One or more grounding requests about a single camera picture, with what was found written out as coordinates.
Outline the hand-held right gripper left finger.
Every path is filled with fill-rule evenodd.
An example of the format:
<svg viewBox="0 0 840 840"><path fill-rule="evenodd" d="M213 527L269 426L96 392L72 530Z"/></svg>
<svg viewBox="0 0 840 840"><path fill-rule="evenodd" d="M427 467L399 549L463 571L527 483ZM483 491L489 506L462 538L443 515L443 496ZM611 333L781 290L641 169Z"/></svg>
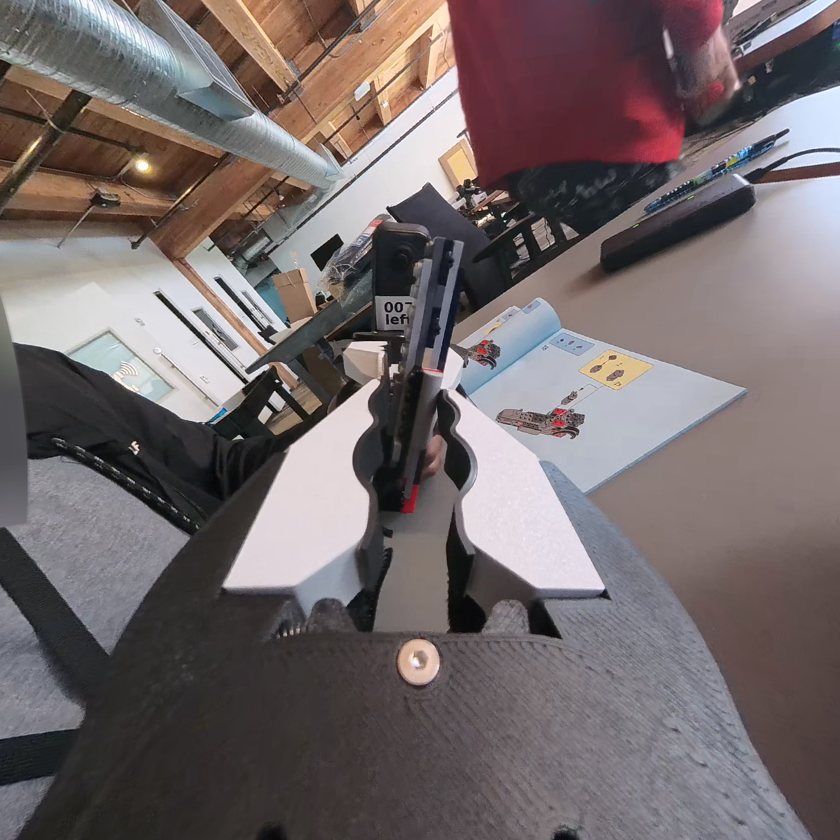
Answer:
<svg viewBox="0 0 840 840"><path fill-rule="evenodd" d="M284 595L304 613L373 592L385 560L375 473L386 380L363 385L290 446L224 580L234 595Z"/></svg>

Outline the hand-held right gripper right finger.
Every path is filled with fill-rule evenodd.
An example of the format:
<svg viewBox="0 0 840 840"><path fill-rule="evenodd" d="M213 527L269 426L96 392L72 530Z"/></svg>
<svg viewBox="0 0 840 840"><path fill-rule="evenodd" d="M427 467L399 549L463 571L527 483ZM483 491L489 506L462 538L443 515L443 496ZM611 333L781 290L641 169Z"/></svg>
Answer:
<svg viewBox="0 0 840 840"><path fill-rule="evenodd" d="M606 586L539 458L467 397L442 392L438 431L457 492L446 542L448 621L483 624L504 601L590 600Z"/></svg>

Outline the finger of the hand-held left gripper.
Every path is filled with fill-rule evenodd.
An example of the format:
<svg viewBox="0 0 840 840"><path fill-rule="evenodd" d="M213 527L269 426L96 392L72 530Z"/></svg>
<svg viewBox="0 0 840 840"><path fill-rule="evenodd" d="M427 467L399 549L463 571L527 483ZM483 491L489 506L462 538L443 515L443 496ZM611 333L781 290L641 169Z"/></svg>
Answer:
<svg viewBox="0 0 840 840"><path fill-rule="evenodd" d="M359 385L378 382L390 374L389 344L385 341L353 341L344 348L344 376Z"/></svg>
<svg viewBox="0 0 840 840"><path fill-rule="evenodd" d="M466 367L465 356L461 351L457 346L429 350L429 388L432 396L455 389L460 384Z"/></svg>

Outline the grey brick model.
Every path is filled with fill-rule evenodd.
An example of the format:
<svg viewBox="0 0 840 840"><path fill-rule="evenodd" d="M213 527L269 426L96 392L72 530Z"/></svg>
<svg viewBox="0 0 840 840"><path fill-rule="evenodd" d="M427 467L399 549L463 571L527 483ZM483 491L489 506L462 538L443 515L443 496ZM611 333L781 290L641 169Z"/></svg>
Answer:
<svg viewBox="0 0 840 840"><path fill-rule="evenodd" d="M413 304L392 377L377 496L387 512L414 511L460 296L464 243L435 238L415 268Z"/></svg>

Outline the person's left forearm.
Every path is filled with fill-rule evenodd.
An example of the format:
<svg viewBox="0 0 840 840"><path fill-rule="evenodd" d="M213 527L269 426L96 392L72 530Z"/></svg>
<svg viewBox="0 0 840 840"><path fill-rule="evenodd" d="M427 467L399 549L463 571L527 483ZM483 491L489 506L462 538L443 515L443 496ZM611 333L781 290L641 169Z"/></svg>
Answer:
<svg viewBox="0 0 840 840"><path fill-rule="evenodd" d="M276 455L283 455L307 432L300 423L280 434L230 440L214 427L186 422L185 446L194 477L190 483L219 501L231 498Z"/></svg>

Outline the grey desk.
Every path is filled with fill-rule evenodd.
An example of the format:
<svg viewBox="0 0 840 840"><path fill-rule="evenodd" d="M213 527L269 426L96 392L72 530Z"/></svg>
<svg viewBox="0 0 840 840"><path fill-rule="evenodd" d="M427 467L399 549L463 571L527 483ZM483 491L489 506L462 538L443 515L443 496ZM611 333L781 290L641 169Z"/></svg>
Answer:
<svg viewBox="0 0 840 840"><path fill-rule="evenodd" d="M618 217L465 320L541 297L563 326L747 394L591 498L667 580L814 838L838 838L838 176L605 276Z"/></svg>

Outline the clear plastic wrapped bundle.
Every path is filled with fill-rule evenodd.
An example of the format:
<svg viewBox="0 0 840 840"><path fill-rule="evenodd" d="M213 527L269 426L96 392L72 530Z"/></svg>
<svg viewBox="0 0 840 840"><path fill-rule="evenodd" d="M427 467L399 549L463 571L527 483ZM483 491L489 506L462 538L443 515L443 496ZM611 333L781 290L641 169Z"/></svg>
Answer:
<svg viewBox="0 0 840 840"><path fill-rule="evenodd" d="M370 269L373 234L380 223L380 219L375 219L355 240L329 259L318 281L318 288L325 297L343 299Z"/></svg>

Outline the cardboard box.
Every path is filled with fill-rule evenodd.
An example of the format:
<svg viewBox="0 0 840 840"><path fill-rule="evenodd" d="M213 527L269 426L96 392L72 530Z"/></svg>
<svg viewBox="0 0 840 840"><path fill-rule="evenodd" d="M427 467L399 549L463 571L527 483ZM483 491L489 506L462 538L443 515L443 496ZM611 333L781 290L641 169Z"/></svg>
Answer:
<svg viewBox="0 0 840 840"><path fill-rule="evenodd" d="M318 305L303 268L278 271L272 281L290 323L310 319L318 313Z"/></svg>

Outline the cardboard panel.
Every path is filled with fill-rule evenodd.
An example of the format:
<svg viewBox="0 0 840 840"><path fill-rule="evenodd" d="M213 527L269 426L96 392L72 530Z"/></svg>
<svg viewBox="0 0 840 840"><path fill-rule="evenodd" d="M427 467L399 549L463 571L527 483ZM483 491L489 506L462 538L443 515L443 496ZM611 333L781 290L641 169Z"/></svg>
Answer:
<svg viewBox="0 0 840 840"><path fill-rule="evenodd" d="M467 181L473 184L478 182L476 159L466 137L460 138L444 152L438 158L438 162L454 189L463 186Z"/></svg>

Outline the brick instruction booklet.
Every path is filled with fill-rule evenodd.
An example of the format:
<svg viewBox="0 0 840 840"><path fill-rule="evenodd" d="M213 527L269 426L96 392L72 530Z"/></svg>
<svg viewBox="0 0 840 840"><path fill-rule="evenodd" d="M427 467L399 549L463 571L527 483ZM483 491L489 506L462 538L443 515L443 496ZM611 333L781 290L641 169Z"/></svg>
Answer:
<svg viewBox="0 0 840 840"><path fill-rule="evenodd" d="M510 307L458 346L471 402L585 493L747 393L570 331L541 298Z"/></svg>

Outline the person's black jacket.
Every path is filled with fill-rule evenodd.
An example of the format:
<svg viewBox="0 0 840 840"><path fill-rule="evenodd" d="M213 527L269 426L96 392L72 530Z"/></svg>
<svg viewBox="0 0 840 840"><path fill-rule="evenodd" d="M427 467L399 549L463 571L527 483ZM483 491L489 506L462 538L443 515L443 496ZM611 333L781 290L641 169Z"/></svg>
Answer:
<svg viewBox="0 0 840 840"><path fill-rule="evenodd" d="M224 503L189 481L188 421L62 353L13 349L30 460L69 459L188 533Z"/></svg>

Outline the person's grey shirt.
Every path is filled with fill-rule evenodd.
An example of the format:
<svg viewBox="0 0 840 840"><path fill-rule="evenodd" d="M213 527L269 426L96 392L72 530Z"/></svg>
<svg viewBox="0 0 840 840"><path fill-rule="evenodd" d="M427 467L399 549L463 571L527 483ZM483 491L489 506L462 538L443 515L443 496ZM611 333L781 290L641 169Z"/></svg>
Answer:
<svg viewBox="0 0 840 840"><path fill-rule="evenodd" d="M68 456L28 461L27 514L9 531L107 653L190 538ZM78 728L85 697L5 591L1 648L2 739Z"/></svg>

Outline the black power bank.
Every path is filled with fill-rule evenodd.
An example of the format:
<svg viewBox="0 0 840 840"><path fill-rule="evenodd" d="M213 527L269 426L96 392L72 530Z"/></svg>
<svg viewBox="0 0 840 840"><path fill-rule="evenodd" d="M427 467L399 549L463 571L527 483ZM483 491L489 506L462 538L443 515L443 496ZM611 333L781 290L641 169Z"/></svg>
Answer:
<svg viewBox="0 0 840 840"><path fill-rule="evenodd" d="M613 273L632 266L747 213L755 203L752 183L725 175L605 239L601 268Z"/></svg>

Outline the blue pen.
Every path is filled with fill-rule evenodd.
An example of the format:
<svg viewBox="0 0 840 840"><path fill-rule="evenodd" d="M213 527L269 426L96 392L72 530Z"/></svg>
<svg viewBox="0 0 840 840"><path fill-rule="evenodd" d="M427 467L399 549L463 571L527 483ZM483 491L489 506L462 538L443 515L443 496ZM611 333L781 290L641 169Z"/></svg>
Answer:
<svg viewBox="0 0 840 840"><path fill-rule="evenodd" d="M790 129L784 129L778 133L767 136L757 142L751 143L747 147L741 149L739 152L730 155L726 160L721 161L712 167L706 169L697 176L689 179L686 182L678 185L675 189L666 194L656 198L653 202L646 205L643 210L643 215L656 214L664 208L672 206L673 204L682 201L688 197L689 194L697 189L700 189L709 183L716 181L724 175L731 174L737 169L749 164L752 161L759 159L761 156L767 154L772 148L787 134Z"/></svg>

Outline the silver ventilation duct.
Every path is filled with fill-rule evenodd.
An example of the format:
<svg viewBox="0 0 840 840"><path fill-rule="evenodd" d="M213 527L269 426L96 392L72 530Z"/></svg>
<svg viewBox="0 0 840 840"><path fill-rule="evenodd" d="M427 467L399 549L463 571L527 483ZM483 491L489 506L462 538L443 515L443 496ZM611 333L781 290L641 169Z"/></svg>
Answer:
<svg viewBox="0 0 840 840"><path fill-rule="evenodd" d="M2 1L2 59L238 158L328 190L342 171L260 112L163 2Z"/></svg>

